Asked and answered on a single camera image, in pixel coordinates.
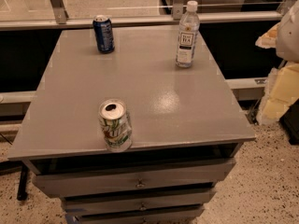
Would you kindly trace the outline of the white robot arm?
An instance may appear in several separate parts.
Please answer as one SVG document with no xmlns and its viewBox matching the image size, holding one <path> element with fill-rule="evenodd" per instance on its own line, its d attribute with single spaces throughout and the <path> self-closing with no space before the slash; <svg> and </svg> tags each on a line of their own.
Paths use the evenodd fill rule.
<svg viewBox="0 0 299 224">
<path fill-rule="evenodd" d="M 286 63 L 282 68 L 271 69 L 256 116 L 259 124 L 271 124 L 299 99 L 299 0 L 255 45 L 275 48 L 276 55 Z"/>
</svg>

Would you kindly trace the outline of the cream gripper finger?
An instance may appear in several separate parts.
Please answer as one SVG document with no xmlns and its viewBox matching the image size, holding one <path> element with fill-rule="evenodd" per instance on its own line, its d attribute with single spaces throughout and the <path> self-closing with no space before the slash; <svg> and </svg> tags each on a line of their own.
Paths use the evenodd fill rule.
<svg viewBox="0 0 299 224">
<path fill-rule="evenodd" d="M 277 43 L 278 23 L 271 27 L 266 33 L 259 36 L 255 45 L 262 49 L 274 49 Z"/>
<path fill-rule="evenodd" d="M 287 63 L 281 69 L 272 68 L 256 115 L 258 123 L 268 125 L 279 121 L 298 99 L 299 64 Z"/>
</svg>

